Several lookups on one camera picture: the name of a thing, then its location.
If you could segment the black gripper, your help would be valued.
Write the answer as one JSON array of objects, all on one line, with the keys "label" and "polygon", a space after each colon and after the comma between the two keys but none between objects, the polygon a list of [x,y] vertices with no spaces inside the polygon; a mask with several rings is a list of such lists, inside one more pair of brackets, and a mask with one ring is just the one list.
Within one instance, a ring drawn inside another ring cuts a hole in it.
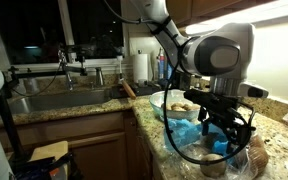
[{"label": "black gripper", "polygon": [[228,154],[237,154],[244,148],[253,127],[237,112],[237,99],[195,89],[185,91],[184,98],[200,106],[198,121],[203,136],[212,133],[214,125],[226,134]]}]

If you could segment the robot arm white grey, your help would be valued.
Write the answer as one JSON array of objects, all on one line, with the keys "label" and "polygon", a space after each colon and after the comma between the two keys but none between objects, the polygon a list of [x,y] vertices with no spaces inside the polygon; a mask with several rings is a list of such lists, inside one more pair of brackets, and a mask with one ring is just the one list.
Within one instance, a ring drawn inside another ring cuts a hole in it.
[{"label": "robot arm white grey", "polygon": [[224,132],[227,151],[243,149],[251,127],[238,124],[237,108],[241,97],[265,98],[268,91],[246,81],[252,60],[255,27],[250,23],[229,23],[198,37],[181,35],[172,21],[165,0],[131,0],[141,21],[151,30],[166,51],[174,69],[190,75],[208,76],[207,92],[188,90],[184,97],[201,107],[199,119]]}]

